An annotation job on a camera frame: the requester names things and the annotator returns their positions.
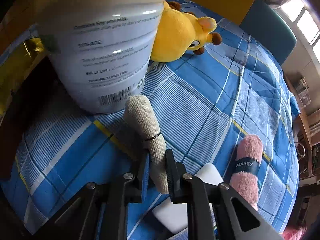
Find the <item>beige sock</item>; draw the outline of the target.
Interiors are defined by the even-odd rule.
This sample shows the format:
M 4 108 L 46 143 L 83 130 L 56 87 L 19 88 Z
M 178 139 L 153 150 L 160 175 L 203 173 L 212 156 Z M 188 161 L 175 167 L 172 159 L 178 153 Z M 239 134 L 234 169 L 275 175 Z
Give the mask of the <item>beige sock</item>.
M 125 104 L 124 120 L 139 134 L 150 153 L 150 177 L 161 194 L 168 194 L 165 169 L 166 143 L 149 99 L 144 95 L 130 96 Z

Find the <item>pink towel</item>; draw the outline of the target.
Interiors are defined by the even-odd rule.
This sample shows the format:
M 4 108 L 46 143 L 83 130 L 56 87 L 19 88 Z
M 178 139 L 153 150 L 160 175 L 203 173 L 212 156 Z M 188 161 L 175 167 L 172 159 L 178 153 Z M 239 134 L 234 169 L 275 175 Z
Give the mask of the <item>pink towel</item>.
M 263 143 L 257 135 L 247 135 L 238 144 L 235 169 L 230 179 L 234 188 L 256 211 L 258 210 L 258 171 Z

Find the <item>blue tissue pack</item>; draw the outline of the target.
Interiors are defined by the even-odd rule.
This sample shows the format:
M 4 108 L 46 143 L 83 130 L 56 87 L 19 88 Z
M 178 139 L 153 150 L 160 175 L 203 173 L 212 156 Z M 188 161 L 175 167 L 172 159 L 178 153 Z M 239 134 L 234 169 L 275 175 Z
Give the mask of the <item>blue tissue pack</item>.
M 170 237 L 168 240 L 188 240 L 188 229 L 185 228 L 181 232 Z

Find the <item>blue plaid bed cover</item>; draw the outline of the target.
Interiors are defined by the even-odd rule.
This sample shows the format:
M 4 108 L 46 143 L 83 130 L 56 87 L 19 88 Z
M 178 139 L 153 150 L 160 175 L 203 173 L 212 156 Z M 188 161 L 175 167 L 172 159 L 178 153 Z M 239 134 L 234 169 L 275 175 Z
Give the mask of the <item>blue plaid bed cover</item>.
M 176 161 L 195 174 L 207 163 L 229 180 L 236 148 L 248 134 L 260 137 L 258 211 L 282 233 L 298 189 L 299 167 L 292 122 L 299 109 L 281 66 L 254 37 L 228 19 L 189 0 L 170 0 L 185 11 L 218 22 L 223 42 L 202 55 L 151 66 L 143 94 Z M 11 176 L 1 191 L 34 233 L 86 182 L 107 182 L 125 173 L 139 139 L 123 113 L 91 115 L 69 97 L 47 59 L 26 85 L 10 128 L 18 135 Z

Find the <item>white protein powder can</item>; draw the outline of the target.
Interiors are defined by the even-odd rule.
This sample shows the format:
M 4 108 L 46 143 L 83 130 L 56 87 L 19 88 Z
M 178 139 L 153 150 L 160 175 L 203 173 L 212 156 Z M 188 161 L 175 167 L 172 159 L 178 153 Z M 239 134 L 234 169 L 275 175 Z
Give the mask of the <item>white protein powder can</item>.
M 142 92 L 165 0 L 34 0 L 37 31 L 76 104 L 114 113 Z

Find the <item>gold metal tray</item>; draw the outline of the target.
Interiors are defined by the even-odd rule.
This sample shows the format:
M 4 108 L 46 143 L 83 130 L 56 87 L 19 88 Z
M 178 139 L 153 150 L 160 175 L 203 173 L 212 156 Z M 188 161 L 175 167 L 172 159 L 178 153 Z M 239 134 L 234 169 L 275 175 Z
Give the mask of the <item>gold metal tray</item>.
M 31 38 L 20 44 L 1 65 L 1 117 L 8 110 L 13 94 L 46 55 L 41 39 Z

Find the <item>grey yellow blue headboard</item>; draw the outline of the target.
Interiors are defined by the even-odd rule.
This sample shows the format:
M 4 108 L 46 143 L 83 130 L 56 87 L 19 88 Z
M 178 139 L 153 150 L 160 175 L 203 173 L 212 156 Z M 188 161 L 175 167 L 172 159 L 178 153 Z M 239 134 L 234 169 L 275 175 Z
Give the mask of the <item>grey yellow blue headboard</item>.
M 283 18 L 263 0 L 191 0 L 232 21 L 283 64 L 297 39 Z

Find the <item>window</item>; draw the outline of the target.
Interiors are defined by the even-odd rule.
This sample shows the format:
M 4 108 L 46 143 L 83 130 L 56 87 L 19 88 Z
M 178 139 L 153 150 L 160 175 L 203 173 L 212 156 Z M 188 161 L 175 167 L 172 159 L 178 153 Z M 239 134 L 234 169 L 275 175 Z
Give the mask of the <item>window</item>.
M 319 62 L 319 24 L 311 16 L 302 0 L 289 0 L 280 6 L 280 11 L 289 20 L 289 25 L 298 34 L 302 44 Z

